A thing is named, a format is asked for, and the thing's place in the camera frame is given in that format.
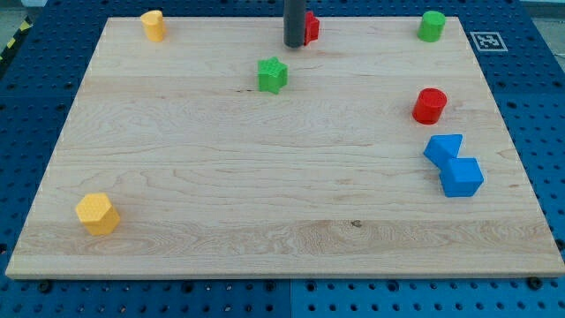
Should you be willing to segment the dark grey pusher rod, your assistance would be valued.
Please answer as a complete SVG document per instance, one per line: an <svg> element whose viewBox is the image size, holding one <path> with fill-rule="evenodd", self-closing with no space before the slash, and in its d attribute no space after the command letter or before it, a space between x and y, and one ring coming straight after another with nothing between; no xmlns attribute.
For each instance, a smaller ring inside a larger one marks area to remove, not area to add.
<svg viewBox="0 0 565 318"><path fill-rule="evenodd" d="M283 42L292 49L301 47L305 40L305 0L283 2Z"/></svg>

